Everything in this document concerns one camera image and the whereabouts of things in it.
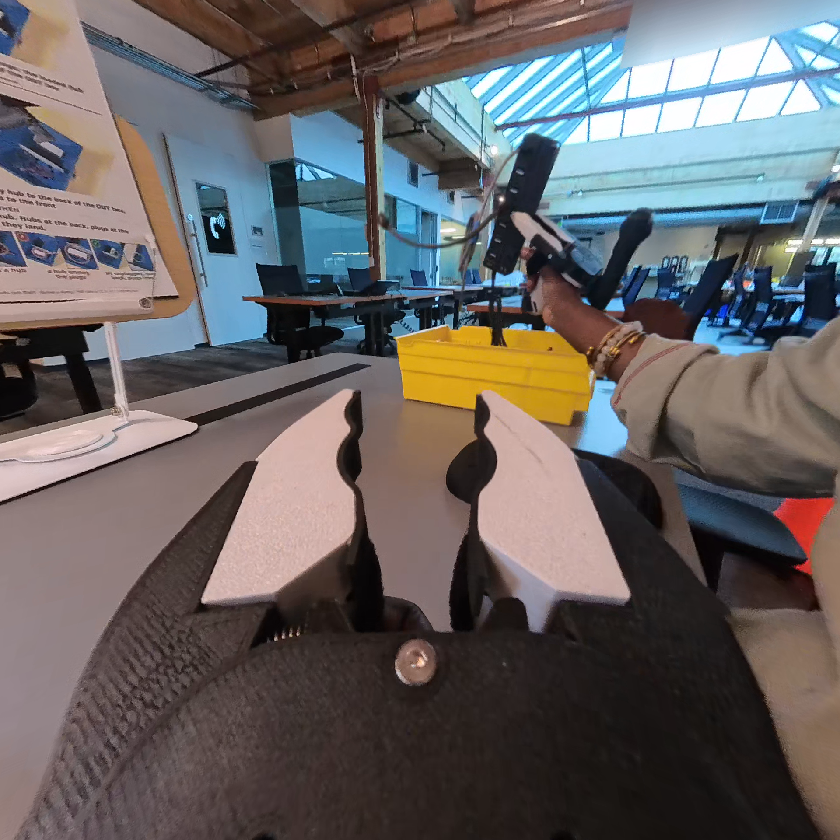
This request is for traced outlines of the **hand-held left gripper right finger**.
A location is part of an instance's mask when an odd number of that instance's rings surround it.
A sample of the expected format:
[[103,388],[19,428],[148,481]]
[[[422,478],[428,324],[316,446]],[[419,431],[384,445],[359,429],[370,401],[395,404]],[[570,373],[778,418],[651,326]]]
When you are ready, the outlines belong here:
[[625,606],[631,591],[573,450],[493,391],[476,397],[474,440],[446,487],[469,505],[449,591],[452,630],[476,629],[500,601],[541,632],[562,602]]

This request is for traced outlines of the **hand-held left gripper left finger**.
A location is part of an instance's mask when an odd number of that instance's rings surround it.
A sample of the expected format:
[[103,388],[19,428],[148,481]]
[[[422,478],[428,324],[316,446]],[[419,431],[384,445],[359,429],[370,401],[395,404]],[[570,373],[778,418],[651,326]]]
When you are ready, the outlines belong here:
[[341,390],[258,456],[203,606],[271,603],[292,624],[337,602],[353,629],[383,628],[382,571],[358,487],[363,431],[361,392]]

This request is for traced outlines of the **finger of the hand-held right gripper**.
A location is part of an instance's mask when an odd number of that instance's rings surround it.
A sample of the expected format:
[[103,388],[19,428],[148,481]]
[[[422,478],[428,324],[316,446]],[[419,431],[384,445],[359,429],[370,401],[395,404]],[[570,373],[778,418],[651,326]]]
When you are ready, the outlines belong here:
[[524,239],[531,257],[539,256],[543,263],[569,263],[571,234],[538,213],[514,211],[511,221]]

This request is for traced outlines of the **yellow plastic bin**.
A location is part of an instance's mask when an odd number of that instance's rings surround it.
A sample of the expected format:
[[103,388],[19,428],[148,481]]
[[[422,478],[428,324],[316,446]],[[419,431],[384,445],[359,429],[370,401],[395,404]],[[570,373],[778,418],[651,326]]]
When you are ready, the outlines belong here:
[[586,413],[595,373],[585,356],[552,331],[504,329],[503,346],[489,328],[448,326],[396,339],[405,399],[473,410],[492,391],[532,417],[569,426]]

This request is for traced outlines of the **person's right forearm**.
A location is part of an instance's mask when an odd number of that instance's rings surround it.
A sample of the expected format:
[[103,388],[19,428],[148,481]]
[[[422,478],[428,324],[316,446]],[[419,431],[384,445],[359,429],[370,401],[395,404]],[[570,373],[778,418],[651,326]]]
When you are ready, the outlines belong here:
[[646,338],[616,384],[627,447],[712,484],[833,497],[839,469],[839,326],[771,351]]

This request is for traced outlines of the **person's right hand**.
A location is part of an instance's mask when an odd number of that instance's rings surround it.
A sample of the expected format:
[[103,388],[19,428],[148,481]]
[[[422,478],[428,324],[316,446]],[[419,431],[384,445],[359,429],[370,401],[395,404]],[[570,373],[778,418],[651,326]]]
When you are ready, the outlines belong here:
[[532,298],[538,291],[542,296],[542,320],[574,350],[585,353],[622,327],[584,302],[579,290],[557,275],[534,248],[522,248],[520,257],[525,264],[527,294]]

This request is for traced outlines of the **brown chair back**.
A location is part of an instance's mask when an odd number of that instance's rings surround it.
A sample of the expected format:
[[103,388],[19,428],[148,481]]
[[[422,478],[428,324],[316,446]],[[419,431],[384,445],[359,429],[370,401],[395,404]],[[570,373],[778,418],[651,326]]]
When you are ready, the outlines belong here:
[[635,301],[618,318],[623,322],[639,322],[647,334],[667,340],[692,341],[697,329],[683,308],[673,301],[656,298]]

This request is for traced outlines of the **wooden top office desk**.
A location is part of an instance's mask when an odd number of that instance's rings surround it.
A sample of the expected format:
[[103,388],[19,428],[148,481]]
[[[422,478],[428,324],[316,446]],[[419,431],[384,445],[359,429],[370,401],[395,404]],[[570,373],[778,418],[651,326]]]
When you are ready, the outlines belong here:
[[420,330],[440,326],[447,318],[458,329],[469,314],[468,305],[487,301],[487,289],[481,286],[403,287],[396,295],[414,311]]
[[[393,292],[378,296],[252,296],[242,300],[266,310],[266,339],[269,344],[285,349],[290,364],[317,358],[325,347],[340,340],[339,329],[325,323],[328,317],[337,314],[361,321],[362,354],[383,356],[385,314],[407,303],[405,295]],[[324,323],[312,325],[315,314]]]

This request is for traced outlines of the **dark blue office chair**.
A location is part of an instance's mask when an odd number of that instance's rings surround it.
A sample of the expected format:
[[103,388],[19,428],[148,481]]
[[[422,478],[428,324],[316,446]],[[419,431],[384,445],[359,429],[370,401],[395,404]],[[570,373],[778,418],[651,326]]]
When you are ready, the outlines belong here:
[[837,264],[807,266],[803,277],[804,302],[793,335],[810,339],[837,315]]
[[682,311],[687,319],[686,338],[688,340],[694,336],[700,321],[710,309],[714,300],[719,299],[721,289],[732,276],[738,260],[738,255],[713,259],[703,269],[699,281],[682,305]]

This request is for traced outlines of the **white sign stand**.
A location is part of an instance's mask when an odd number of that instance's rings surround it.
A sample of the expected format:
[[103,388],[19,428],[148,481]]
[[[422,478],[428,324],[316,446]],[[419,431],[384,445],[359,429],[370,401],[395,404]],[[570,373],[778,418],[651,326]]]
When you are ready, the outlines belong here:
[[105,322],[114,407],[109,415],[82,420],[1,444],[1,502],[193,435],[198,427],[171,416],[130,409],[117,326]]

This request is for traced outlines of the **black seat cushion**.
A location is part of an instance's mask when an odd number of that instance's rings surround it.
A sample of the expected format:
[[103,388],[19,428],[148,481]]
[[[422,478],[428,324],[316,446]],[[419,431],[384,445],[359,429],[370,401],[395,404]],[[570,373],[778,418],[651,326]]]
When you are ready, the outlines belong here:
[[[657,530],[665,524],[665,510],[655,483],[638,467],[619,458],[576,449],[575,455],[593,463]],[[737,554],[771,571],[801,568],[805,552],[792,532],[772,512],[746,501],[695,486],[677,486],[691,538],[708,586],[718,589],[723,556]]]

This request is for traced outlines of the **orange cloth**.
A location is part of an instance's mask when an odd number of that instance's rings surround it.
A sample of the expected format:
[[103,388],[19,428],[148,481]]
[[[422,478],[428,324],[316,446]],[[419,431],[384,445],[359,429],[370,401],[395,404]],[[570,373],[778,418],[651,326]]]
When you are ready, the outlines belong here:
[[797,570],[812,575],[812,546],[824,518],[833,508],[829,498],[784,499],[773,511],[773,515],[791,532],[805,554],[805,561]]

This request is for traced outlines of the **black desk legs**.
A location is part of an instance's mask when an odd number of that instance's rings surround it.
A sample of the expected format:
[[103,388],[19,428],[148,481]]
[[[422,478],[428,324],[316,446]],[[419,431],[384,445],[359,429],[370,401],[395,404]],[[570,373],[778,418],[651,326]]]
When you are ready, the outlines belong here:
[[21,417],[38,400],[38,387],[32,361],[61,356],[70,382],[84,414],[102,410],[101,399],[84,353],[88,352],[87,333],[102,325],[1,330],[1,419]]

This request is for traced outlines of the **brown cardboard panel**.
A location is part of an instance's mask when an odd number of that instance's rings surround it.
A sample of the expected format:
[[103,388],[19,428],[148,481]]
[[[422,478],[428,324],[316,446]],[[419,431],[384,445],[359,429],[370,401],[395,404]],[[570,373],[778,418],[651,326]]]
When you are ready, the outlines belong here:
[[183,314],[192,305],[196,298],[196,283],[181,227],[165,190],[169,185],[168,176],[161,178],[151,149],[140,132],[128,120],[118,115],[113,118],[164,267],[177,292],[176,297],[163,297],[156,291],[154,307],[150,312],[122,316],[117,318],[117,322],[171,319]]

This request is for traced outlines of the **white door with dark window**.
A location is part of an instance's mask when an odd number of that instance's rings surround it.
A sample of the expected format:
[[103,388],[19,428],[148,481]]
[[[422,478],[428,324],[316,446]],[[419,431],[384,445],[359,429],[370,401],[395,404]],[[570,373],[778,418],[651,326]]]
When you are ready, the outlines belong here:
[[243,205],[243,169],[208,145],[164,134],[180,203],[206,341],[222,345],[262,335],[265,318],[256,257]]

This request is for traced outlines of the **printed instruction sheet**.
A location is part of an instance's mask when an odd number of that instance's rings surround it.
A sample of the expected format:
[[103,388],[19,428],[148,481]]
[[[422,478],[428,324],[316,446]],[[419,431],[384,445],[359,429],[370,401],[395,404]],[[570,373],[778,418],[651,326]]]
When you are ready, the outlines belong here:
[[74,2],[1,2],[2,326],[150,316],[176,300]]

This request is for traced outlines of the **wooden support post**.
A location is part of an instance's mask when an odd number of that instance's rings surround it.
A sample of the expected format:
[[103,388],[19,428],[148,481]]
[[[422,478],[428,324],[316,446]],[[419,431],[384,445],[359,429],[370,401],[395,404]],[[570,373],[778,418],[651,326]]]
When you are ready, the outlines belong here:
[[384,218],[383,182],[383,124],[384,100],[378,78],[364,75],[361,82],[363,109],[364,189],[366,207],[366,237],[373,281],[384,280],[386,231]]

